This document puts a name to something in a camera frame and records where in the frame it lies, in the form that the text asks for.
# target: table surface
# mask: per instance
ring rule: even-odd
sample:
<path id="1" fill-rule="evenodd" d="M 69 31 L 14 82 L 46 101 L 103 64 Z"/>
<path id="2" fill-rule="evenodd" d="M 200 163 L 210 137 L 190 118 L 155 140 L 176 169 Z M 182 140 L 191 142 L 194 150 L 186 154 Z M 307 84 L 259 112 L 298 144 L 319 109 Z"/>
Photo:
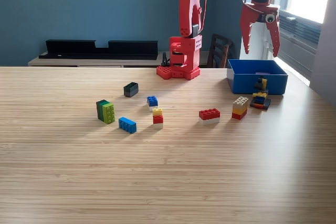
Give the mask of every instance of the table surface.
<path id="1" fill-rule="evenodd" d="M 336 110 L 290 74 L 268 111 L 237 121 L 225 78 L 0 68 L 0 223 L 335 223 Z M 126 98 L 131 81 L 140 91 Z M 164 129 L 152 126 L 149 95 Z M 138 131 L 99 121 L 102 99 Z M 221 121 L 201 126 L 209 108 Z"/>

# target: wooden chair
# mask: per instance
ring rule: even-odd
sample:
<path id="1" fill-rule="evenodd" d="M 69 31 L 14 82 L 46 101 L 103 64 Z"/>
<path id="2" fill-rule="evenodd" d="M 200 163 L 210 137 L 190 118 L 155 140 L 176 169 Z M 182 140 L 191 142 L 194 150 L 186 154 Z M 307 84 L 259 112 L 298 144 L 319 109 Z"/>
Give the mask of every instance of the wooden chair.
<path id="1" fill-rule="evenodd" d="M 207 68 L 226 68 L 228 56 L 233 51 L 233 43 L 221 35 L 213 34 L 209 51 Z"/>

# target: beige lego brick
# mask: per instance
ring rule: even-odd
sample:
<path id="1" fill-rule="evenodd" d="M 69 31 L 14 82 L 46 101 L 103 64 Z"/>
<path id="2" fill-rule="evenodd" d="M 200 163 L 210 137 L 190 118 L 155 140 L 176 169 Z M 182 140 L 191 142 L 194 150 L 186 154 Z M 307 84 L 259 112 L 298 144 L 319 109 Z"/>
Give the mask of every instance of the beige lego brick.
<path id="1" fill-rule="evenodd" d="M 248 106 L 248 98 L 246 97 L 239 97 L 234 103 L 233 103 L 233 109 L 236 110 L 246 110 Z"/>

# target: stacked lego bricks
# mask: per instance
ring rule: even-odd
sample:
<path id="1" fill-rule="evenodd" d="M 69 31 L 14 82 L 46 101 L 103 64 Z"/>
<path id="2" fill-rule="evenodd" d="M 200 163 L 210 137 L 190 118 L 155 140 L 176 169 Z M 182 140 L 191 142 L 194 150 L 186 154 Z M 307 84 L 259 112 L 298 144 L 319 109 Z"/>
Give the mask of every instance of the stacked lego bricks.
<path id="1" fill-rule="evenodd" d="M 221 119 L 220 112 L 217 109 L 202 110 L 202 111 L 199 112 L 198 115 L 199 115 L 198 121 L 202 125 L 219 123 L 219 121 Z"/>
<path id="2" fill-rule="evenodd" d="M 153 126 L 155 129 L 163 128 L 163 109 L 153 109 Z"/>
<path id="3" fill-rule="evenodd" d="M 110 124 L 115 121 L 114 107 L 112 103 L 106 100 L 101 100 L 99 102 L 96 102 L 96 105 L 99 120 L 102 120 L 106 124 Z"/>
<path id="4" fill-rule="evenodd" d="M 135 82 L 131 82 L 124 87 L 124 96 L 132 97 L 139 91 L 139 85 Z"/>
<path id="5" fill-rule="evenodd" d="M 239 97 L 232 108 L 232 118 L 241 120 L 247 113 L 248 98 Z"/>

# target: blue wall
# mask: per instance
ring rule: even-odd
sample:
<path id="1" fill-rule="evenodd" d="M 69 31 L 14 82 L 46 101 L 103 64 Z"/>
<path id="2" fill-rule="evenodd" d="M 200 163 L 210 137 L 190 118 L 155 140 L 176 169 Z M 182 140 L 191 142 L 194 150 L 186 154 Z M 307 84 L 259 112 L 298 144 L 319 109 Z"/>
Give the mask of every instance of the blue wall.
<path id="1" fill-rule="evenodd" d="M 212 33 L 240 46 L 241 1 L 208 0 L 203 50 Z M 168 50 L 169 37 L 179 36 L 178 11 L 179 0 L 0 0 L 0 65 L 26 66 L 46 51 L 47 39 L 96 39 L 97 47 L 158 40 L 159 50 Z"/>

